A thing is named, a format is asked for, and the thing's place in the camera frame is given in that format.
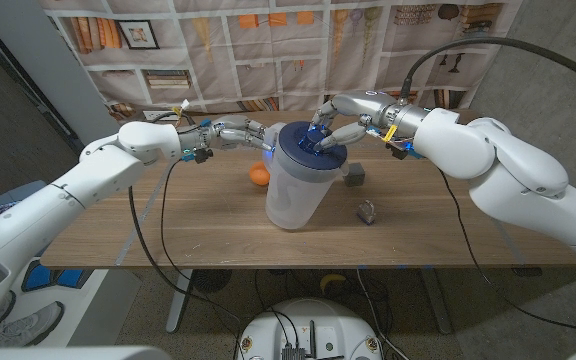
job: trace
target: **blender pitcher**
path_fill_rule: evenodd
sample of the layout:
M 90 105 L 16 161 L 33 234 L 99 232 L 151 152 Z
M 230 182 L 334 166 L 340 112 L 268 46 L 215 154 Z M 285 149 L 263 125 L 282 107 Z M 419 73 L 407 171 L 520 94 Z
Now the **blender pitcher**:
M 309 128 L 306 121 L 278 123 L 265 133 L 264 142 L 273 146 L 273 151 L 263 153 L 270 173 L 266 214 L 284 229 L 306 225 L 332 182 L 347 169 L 346 147 L 313 151 L 324 135 L 322 129 Z

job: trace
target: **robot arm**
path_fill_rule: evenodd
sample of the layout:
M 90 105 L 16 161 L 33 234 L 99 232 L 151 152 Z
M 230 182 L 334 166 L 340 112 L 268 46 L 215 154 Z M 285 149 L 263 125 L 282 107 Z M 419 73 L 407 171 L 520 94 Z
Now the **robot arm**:
M 163 154 L 170 160 L 204 162 L 209 147 L 237 144 L 270 150 L 264 126 L 244 116 L 224 116 L 199 126 L 133 122 L 89 144 L 80 163 L 0 215 L 0 301 L 19 272 L 85 209 L 129 186 Z
M 313 123 L 325 118 L 324 110 L 332 106 L 332 114 L 361 115 L 358 123 L 351 124 L 356 133 L 359 128 L 374 132 L 371 127 L 394 130 L 393 139 L 405 139 L 446 174 L 469 180 L 470 196 L 483 212 L 549 235 L 576 252 L 576 189 L 568 184 L 568 174 L 555 158 L 512 136 L 499 121 L 481 118 L 460 125 L 454 112 L 400 105 L 371 91 L 340 94 L 329 103 Z M 347 137 L 351 125 L 332 132 L 318 149 L 341 144 L 338 138 Z

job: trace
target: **black connector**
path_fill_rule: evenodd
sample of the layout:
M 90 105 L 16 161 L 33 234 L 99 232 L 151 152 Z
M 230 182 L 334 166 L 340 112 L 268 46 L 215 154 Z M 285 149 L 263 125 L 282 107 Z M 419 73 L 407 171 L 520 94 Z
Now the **black connector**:
M 197 162 L 197 164 L 201 164 L 202 162 L 205 162 L 206 160 L 208 160 L 208 158 L 213 157 L 213 152 L 211 149 L 199 149 L 199 150 L 195 150 L 195 161 Z

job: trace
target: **backdrop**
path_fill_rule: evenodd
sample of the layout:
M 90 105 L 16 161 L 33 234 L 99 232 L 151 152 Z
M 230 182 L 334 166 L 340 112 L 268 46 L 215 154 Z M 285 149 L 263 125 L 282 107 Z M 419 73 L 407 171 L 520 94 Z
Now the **backdrop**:
M 353 89 L 397 95 L 453 39 L 505 36 L 521 0 L 39 0 L 117 119 L 143 109 L 314 110 Z M 416 73 L 418 105 L 468 107 L 498 46 L 449 50 Z

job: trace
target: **yellow tag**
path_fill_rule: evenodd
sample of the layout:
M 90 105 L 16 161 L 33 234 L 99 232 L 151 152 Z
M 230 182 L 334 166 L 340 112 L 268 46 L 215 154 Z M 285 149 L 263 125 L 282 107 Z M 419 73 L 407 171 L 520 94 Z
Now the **yellow tag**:
M 382 139 L 384 142 L 390 141 L 392 136 L 395 135 L 395 131 L 397 130 L 397 125 L 393 125 L 390 127 L 390 130 L 386 133 L 386 136 Z

